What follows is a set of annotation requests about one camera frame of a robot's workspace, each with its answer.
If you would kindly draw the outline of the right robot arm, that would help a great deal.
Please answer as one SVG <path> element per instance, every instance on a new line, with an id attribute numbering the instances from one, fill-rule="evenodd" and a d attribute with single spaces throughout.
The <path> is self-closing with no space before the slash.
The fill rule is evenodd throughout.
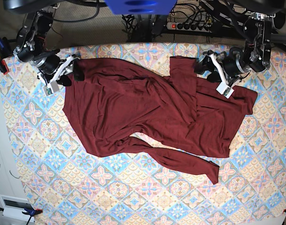
<path id="1" fill-rule="evenodd" d="M 59 49 L 47 50 L 45 38 L 53 25 L 53 13 L 58 0 L 5 0 L 5 10 L 25 14 L 23 26 L 17 34 L 17 46 L 13 51 L 21 63 L 30 63 L 38 69 L 37 78 L 49 96 L 60 90 L 59 86 L 71 86 L 74 80 L 84 81 L 83 71 L 78 66 L 79 57 L 70 55 L 64 60 L 58 57 Z"/>

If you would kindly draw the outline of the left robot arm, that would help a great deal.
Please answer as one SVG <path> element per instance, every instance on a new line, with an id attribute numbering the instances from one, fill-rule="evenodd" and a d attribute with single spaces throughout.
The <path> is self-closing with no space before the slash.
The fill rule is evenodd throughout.
<path id="1" fill-rule="evenodd" d="M 209 71 L 207 80 L 218 83 L 216 90 L 226 98 L 234 86 L 251 71 L 263 72 L 270 68 L 272 44 L 286 44 L 286 34 L 278 34 L 276 18 L 286 17 L 283 0 L 203 0 L 201 6 L 222 25 L 233 27 L 245 39 L 243 48 L 232 47 L 228 53 L 208 50 L 197 60 L 195 72 Z"/>

